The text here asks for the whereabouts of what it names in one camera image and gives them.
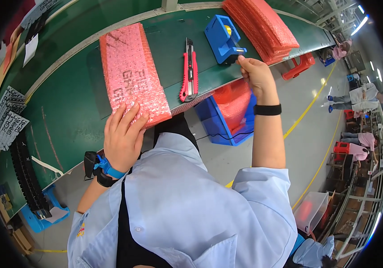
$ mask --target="person's right hand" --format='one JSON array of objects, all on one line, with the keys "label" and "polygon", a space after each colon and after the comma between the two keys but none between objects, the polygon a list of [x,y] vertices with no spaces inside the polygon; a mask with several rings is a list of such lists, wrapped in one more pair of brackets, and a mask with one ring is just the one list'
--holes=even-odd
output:
[{"label": "person's right hand", "polygon": [[123,173],[135,164],[141,152],[145,132],[142,128],[149,119],[148,113],[142,115],[132,125],[130,124],[139,108],[139,104],[135,103],[123,116],[126,110],[126,105],[123,103],[105,123],[105,157],[114,169]]},{"label": "person's right hand", "polygon": [[14,42],[16,42],[18,36],[19,36],[19,33],[18,33],[17,29],[15,29],[12,32],[12,36],[10,36],[10,44],[14,45]]},{"label": "person's right hand", "polygon": [[245,58],[242,55],[239,55],[236,63],[241,66],[242,76],[245,82],[249,83],[257,100],[264,99],[272,93],[276,94],[276,84],[267,64],[256,59]]}]

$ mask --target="blue anti-static wrist strap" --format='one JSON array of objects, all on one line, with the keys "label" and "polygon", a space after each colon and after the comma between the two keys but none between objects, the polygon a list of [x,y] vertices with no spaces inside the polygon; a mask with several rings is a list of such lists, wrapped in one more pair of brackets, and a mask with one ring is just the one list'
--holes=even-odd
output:
[{"label": "blue anti-static wrist strap", "polygon": [[120,179],[125,175],[125,173],[114,169],[106,158],[102,158],[98,154],[97,156],[100,162],[98,164],[95,164],[95,167],[93,169],[102,168],[105,174],[108,174],[116,179]]}]

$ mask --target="red utility knife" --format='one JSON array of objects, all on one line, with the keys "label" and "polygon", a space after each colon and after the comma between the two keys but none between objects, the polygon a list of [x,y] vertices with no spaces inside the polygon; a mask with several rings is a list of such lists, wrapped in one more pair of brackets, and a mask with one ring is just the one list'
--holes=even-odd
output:
[{"label": "red utility knife", "polygon": [[197,79],[196,52],[194,52],[193,41],[186,38],[184,53],[184,80],[182,81],[179,99],[183,103],[189,103],[196,98],[198,91],[199,84]]}]

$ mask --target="yellow floor line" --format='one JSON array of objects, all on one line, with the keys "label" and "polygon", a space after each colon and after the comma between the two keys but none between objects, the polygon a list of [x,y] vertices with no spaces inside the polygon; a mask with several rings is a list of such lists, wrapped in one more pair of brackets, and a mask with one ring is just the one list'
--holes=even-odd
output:
[{"label": "yellow floor line", "polygon": [[[334,63],[333,68],[331,69],[331,72],[330,72],[330,74],[329,74],[328,77],[327,77],[327,80],[323,83],[322,87],[319,89],[318,94],[313,98],[312,102],[309,104],[309,106],[306,108],[306,110],[300,115],[300,117],[297,119],[297,121],[296,121],[296,122],[290,127],[290,129],[284,134],[284,139],[285,139],[286,137],[288,137],[288,135],[291,133],[291,131],[293,131],[293,129],[295,129],[295,127],[298,125],[298,123],[300,123],[300,121],[303,119],[303,117],[307,114],[307,112],[310,110],[310,108],[312,107],[312,105],[315,103],[315,101],[317,100],[317,98],[319,97],[319,95],[321,94],[321,92],[323,91],[324,87],[326,86],[328,80],[330,79],[330,76],[331,76],[331,74],[333,73],[334,68],[335,68],[336,65],[337,65],[337,62],[338,62],[338,61],[336,61],[336,62]],[[229,183],[226,185],[226,187],[227,187],[227,188],[230,188],[230,187],[233,185],[233,181],[234,181],[234,180],[232,180],[231,182],[229,182]]]},{"label": "yellow floor line", "polygon": [[34,249],[34,251],[52,252],[52,253],[66,253],[67,252],[67,250],[54,250],[54,249]]},{"label": "yellow floor line", "polygon": [[331,150],[331,147],[332,147],[332,145],[333,145],[334,137],[336,136],[337,128],[338,128],[338,126],[339,126],[339,122],[340,122],[340,118],[341,118],[342,114],[343,114],[343,113],[340,111],[339,120],[337,120],[337,126],[336,126],[336,129],[335,129],[335,131],[334,131],[333,138],[331,138],[330,146],[328,147],[327,152],[325,153],[325,156],[324,156],[324,158],[323,158],[323,161],[322,161],[321,164],[319,165],[319,168],[318,168],[317,172],[315,173],[315,176],[313,176],[311,182],[309,183],[309,185],[307,185],[306,190],[301,194],[300,198],[299,198],[299,199],[297,200],[297,202],[294,204],[294,206],[292,207],[292,209],[294,209],[294,208],[297,206],[298,202],[300,202],[300,200],[303,198],[304,194],[307,192],[307,190],[309,189],[309,187],[312,185],[313,180],[317,177],[317,175],[318,175],[318,173],[319,173],[319,170],[322,168],[323,164],[325,163],[325,159],[327,158],[328,152]]}]

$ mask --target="workbench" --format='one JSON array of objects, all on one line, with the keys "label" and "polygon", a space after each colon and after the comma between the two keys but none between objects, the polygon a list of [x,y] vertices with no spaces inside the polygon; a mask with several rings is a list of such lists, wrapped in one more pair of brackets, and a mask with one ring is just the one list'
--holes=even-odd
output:
[{"label": "workbench", "polygon": [[[77,1],[52,18],[39,33],[39,45],[33,59],[22,68],[24,51],[18,51],[0,90],[1,96],[10,85],[26,94],[29,102],[21,116],[30,120],[25,129],[29,153],[64,173],[83,161],[85,151],[98,151],[103,147],[104,125],[111,114],[98,41],[98,33],[101,35],[104,29],[116,29],[116,26],[136,21],[143,24],[171,110],[188,108],[181,106],[178,96],[183,79],[186,37],[193,40],[197,54],[199,96],[209,96],[209,92],[241,77],[237,65],[217,64],[204,34],[215,14],[227,15],[220,6],[205,9],[190,8],[193,5],[189,4],[184,10],[159,15],[160,3],[153,1],[139,1],[139,4],[133,1],[126,6],[124,3],[119,5],[118,1],[105,1],[99,5],[94,2]],[[285,60],[334,44],[326,30],[294,16],[280,14],[280,17],[300,44],[300,48],[293,49]],[[239,46],[248,50],[246,56],[259,59],[248,38],[236,28],[242,38]],[[33,167],[42,189],[59,179],[39,164],[33,162]],[[13,208],[8,214],[13,216],[26,201],[9,151],[0,151],[1,184],[10,196]]]}]

